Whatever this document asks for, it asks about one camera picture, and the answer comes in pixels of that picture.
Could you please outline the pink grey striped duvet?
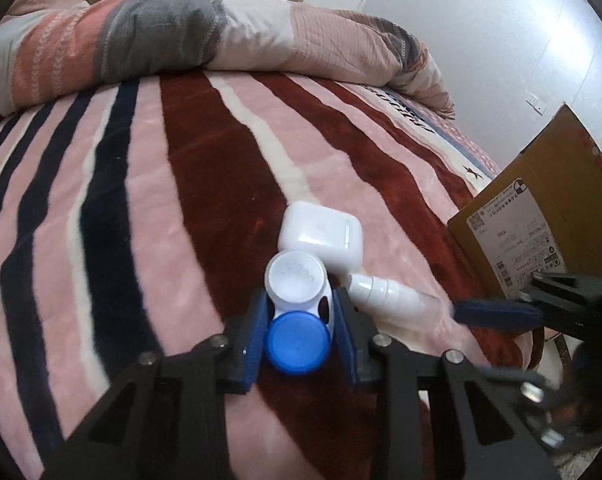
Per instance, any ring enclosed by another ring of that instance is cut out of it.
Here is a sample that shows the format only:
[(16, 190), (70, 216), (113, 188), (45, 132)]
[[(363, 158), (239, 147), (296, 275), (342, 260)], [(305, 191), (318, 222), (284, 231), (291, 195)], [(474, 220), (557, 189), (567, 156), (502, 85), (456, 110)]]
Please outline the pink grey striped duvet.
[(0, 115), (164, 70), (276, 70), (454, 104), (401, 26), (288, 0), (15, 0), (0, 21)]

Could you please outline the white earbuds case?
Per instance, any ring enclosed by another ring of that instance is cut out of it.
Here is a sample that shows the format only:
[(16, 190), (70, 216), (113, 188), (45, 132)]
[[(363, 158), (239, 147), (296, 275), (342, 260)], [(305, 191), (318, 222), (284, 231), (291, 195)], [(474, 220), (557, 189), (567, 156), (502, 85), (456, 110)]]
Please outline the white earbuds case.
[(331, 274), (356, 273), (363, 263), (363, 228), (353, 214), (297, 200), (284, 212), (277, 248), (306, 252)]

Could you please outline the white blue contact lens case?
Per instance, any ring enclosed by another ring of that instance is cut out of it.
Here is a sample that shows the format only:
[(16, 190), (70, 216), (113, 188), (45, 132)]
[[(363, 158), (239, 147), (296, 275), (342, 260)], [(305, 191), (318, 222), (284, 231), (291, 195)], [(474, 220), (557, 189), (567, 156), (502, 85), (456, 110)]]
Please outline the white blue contact lens case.
[(264, 286), (274, 307), (265, 340), (269, 362), (280, 372), (301, 376), (326, 361), (333, 343), (333, 292), (322, 261), (285, 250), (266, 267)]

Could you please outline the small white spray bottle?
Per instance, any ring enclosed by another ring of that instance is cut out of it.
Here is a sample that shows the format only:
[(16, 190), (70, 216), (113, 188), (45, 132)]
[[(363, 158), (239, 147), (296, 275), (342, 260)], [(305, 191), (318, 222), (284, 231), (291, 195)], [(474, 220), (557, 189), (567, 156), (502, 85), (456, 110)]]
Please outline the small white spray bottle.
[(350, 274), (344, 279), (343, 287), (357, 309), (375, 320), (405, 330), (430, 332), (443, 313), (437, 297), (378, 276)]

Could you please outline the striped fleece blanket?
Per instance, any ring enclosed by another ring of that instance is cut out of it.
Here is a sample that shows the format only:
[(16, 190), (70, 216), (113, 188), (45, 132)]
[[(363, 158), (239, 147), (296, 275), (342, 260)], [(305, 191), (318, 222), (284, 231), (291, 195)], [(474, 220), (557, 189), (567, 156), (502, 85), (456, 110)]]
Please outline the striped fleece blanket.
[(378, 89), (202, 73), (0, 118), (0, 437), (28, 479), (141, 353), (246, 310), (286, 207), (363, 226), (365, 273), (484, 289), (447, 223), (494, 174), (447, 119)]

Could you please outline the white wall socket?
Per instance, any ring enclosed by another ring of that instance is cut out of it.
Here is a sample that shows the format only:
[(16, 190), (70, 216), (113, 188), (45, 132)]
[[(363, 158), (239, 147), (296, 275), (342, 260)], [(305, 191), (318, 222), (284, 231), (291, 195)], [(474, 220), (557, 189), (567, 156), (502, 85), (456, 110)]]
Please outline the white wall socket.
[(543, 116), (545, 114), (547, 104), (539, 96), (536, 96), (536, 94), (529, 93), (525, 99), (525, 102), (527, 102), (533, 108), (533, 110), (535, 110), (536, 113), (540, 116)]

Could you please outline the brown cardboard box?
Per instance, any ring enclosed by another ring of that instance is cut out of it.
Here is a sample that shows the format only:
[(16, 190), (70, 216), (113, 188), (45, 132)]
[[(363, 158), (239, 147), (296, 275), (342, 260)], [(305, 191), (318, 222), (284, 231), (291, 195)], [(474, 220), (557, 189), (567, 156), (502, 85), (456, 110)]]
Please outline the brown cardboard box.
[(492, 297), (535, 272), (602, 278), (602, 151), (563, 105), (447, 226)]

